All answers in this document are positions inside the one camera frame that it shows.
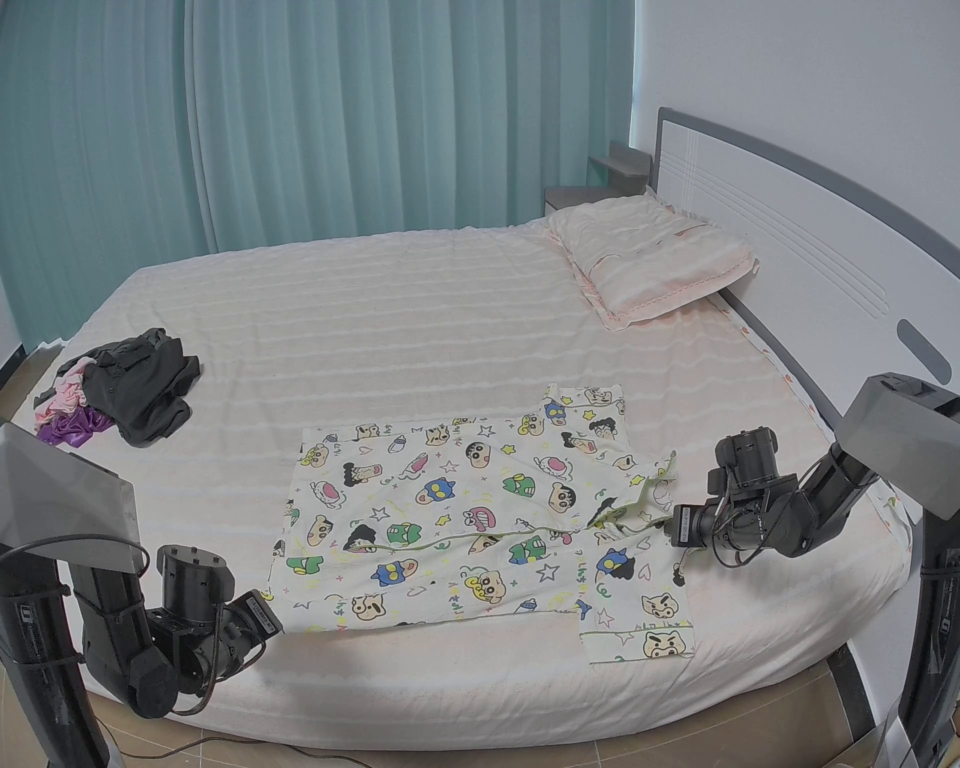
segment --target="tile floor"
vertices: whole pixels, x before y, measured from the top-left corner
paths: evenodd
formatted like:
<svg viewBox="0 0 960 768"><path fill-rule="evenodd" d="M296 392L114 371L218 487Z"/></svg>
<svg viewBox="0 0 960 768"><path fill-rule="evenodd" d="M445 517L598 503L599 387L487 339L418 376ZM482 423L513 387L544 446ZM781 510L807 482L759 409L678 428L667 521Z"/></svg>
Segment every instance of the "tile floor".
<svg viewBox="0 0 960 768"><path fill-rule="evenodd" d="M59 353L31 355L0 390L0 417L9 419ZM0 690L0 765L43 768L45 757L3 668ZM215 735L172 720L141 720L112 701L91 695L94 711L121 750L155 756ZM850 729L825 662L776 685L736 696L677 723L630 736L512 750L464 752L357 752L371 768L820 768L851 744ZM329 755L309 750L316 755ZM129 768L340 768L277 744L208 742L162 760L127 757Z"/></svg>

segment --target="fitted sheet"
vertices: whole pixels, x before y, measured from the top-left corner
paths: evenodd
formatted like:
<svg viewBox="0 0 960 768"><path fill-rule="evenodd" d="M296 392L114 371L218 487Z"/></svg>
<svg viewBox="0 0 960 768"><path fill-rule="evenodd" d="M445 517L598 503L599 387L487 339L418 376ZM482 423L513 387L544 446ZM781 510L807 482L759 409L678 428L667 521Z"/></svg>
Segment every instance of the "fitted sheet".
<svg viewBox="0 0 960 768"><path fill-rule="evenodd" d="M508 416L550 382L619 384L631 443L676 448L672 493L692 502L704 498L713 447L731 432L773 427L781 471L802 471L827 445L781 373L709 301L605 329L542 222L142 269L52 369L155 325L200 356L203 375L186 397L193 417L148 448L110 430L79 452L133 483L148 549L213 550L227 558L238 591L263 584L301 431L312 424L444 420L466 405ZM21 426L30 425L29 404L15 418ZM862 499L836 540L802 558L766 553L728 571L708 553L689 557L697 634L689 659L590 666L577 616L546 612L286 635L218 685L190 721L335 749L512 747L637 732L820 660L902 584L908 559ZM143 589L157 605L155 571ZM79 642L74 601L68 610Z"/></svg>

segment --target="purple satin fabric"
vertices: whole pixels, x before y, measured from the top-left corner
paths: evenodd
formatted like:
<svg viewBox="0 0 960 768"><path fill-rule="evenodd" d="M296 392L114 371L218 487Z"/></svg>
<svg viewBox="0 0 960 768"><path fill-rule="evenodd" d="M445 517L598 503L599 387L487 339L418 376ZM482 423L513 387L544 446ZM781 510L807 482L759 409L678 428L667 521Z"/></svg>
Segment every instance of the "purple satin fabric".
<svg viewBox="0 0 960 768"><path fill-rule="evenodd" d="M69 416L57 416L40 427L36 436L50 445L67 443L79 448L94 432L103 432L113 426L113 419L88 406L78 408Z"/></svg>

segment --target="outlined star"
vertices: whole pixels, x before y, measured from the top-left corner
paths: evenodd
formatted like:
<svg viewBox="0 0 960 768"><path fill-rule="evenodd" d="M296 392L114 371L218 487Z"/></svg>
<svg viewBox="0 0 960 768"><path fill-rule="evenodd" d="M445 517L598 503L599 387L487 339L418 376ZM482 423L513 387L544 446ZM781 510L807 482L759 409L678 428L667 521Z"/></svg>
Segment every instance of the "outlined star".
<svg viewBox="0 0 960 768"><path fill-rule="evenodd" d="M610 625L613 624L615 620L609 613L607 613L606 608L601 608L600 611L596 614L596 616L597 616L597 624L602 624L607 629L610 628Z"/></svg>
<svg viewBox="0 0 960 768"><path fill-rule="evenodd" d="M552 582L552 581L556 581L554 577L557 575L558 570L560 570L559 565L551 565L550 563L544 563L543 568L537 571L537 573L540 575L541 582Z"/></svg>

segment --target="teal curtain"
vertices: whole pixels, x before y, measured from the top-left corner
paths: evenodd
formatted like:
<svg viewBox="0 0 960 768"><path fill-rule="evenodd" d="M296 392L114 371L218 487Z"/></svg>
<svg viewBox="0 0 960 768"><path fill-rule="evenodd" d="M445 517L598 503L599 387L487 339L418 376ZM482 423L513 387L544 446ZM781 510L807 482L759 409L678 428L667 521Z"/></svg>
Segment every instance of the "teal curtain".
<svg viewBox="0 0 960 768"><path fill-rule="evenodd" d="M139 267L536 218L626 140L633 0L6 0L0 276L25 342Z"/></svg>

